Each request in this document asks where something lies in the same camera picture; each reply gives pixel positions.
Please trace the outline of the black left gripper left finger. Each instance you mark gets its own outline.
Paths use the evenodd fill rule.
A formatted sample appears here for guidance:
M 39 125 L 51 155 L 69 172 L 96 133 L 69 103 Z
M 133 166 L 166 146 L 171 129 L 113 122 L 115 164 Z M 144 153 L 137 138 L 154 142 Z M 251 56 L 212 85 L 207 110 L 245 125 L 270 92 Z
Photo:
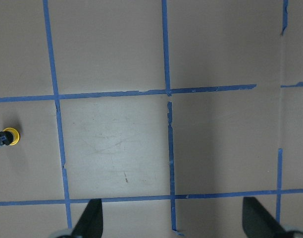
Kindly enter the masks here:
M 102 201 L 91 199 L 70 236 L 72 238 L 101 238 L 102 234 Z

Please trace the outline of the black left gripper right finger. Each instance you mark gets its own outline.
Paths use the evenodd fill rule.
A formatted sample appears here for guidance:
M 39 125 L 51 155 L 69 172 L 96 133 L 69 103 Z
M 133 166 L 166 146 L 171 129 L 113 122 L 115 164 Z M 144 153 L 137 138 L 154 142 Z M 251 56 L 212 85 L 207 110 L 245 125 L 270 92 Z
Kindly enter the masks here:
M 255 197 L 244 197 L 242 227 L 248 238 L 279 238 L 286 231 Z

